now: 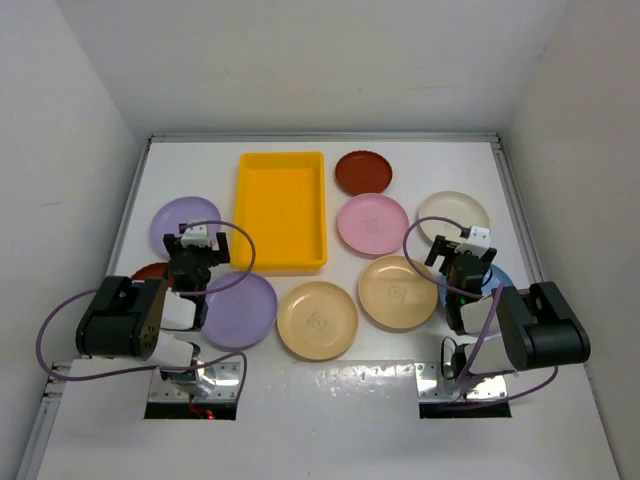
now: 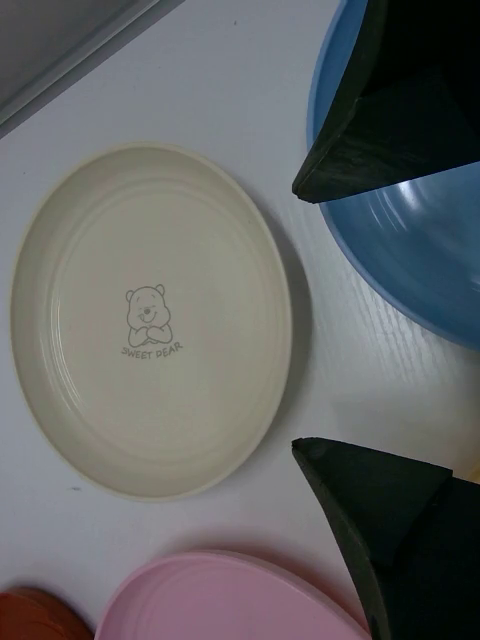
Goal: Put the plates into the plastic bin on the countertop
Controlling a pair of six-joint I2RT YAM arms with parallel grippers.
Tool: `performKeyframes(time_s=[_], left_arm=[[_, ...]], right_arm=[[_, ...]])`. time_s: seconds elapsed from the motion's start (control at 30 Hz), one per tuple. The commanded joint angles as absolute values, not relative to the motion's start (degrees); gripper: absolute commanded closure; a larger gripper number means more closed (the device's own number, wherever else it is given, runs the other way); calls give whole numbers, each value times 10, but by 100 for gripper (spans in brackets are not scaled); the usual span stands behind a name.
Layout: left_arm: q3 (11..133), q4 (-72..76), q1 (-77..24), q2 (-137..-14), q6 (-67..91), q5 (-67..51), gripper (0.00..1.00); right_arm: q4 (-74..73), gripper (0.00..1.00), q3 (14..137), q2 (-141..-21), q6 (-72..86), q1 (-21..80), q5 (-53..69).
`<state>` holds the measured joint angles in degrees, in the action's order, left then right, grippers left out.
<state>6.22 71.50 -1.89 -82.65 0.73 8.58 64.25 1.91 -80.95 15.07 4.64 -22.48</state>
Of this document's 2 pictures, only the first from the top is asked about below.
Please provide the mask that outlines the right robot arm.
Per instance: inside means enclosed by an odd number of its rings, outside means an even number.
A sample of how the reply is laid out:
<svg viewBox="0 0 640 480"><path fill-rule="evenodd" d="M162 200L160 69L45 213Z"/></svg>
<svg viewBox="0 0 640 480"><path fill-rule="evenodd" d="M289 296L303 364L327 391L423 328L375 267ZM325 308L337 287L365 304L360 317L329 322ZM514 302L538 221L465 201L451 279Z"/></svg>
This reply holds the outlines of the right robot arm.
<svg viewBox="0 0 640 480"><path fill-rule="evenodd" d="M591 344L586 329L551 282L518 289L495 282L497 250L483 229L465 229L459 242L435 237L425 264L443 261L444 310L447 323L473 343L454 345L441 361L447 390L463 396L480 381L511 374L586 362Z"/></svg>

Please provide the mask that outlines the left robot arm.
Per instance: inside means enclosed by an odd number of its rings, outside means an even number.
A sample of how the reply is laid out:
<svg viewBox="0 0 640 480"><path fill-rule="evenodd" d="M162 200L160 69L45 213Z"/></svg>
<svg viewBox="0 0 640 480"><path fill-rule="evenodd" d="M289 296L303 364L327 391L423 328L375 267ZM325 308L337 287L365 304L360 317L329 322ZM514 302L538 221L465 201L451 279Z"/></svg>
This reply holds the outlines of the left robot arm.
<svg viewBox="0 0 640 480"><path fill-rule="evenodd" d="M163 237L169 262L144 281L108 276L98 288L76 330L78 352L91 357L129 358L144 367L84 376L84 381L137 373L157 367L164 380L198 381L200 348L172 331L198 330L207 314L204 292L211 270L230 262L226 235L211 241L196 227Z"/></svg>

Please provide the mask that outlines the purple plate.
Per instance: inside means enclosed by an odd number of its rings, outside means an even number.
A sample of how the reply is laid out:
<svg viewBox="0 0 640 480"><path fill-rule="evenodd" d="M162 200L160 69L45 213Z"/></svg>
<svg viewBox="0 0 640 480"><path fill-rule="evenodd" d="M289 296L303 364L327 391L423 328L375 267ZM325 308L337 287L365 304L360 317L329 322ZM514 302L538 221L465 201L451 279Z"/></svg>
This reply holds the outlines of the purple plate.
<svg viewBox="0 0 640 480"><path fill-rule="evenodd" d="M250 273L233 287L206 299L201 333L216 346L242 349L260 342L271 330L278 299L271 283Z"/></svg>
<svg viewBox="0 0 640 480"><path fill-rule="evenodd" d="M151 248L162 259L169 254L163 243L165 234L179 235L179 225L200 220L220 220L218 208L209 200L199 196L185 196L174 199L154 215L149 230Z"/></svg>

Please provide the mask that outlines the pink plate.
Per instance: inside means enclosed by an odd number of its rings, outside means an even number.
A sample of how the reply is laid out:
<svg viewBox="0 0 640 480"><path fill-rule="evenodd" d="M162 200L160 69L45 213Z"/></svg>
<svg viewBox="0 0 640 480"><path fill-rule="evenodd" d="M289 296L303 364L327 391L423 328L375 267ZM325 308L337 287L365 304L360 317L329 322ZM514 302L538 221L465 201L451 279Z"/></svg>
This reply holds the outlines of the pink plate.
<svg viewBox="0 0 640 480"><path fill-rule="evenodd" d="M353 250L382 256L402 246L409 218L396 200L366 193L353 197L340 209L337 228L342 240Z"/></svg>

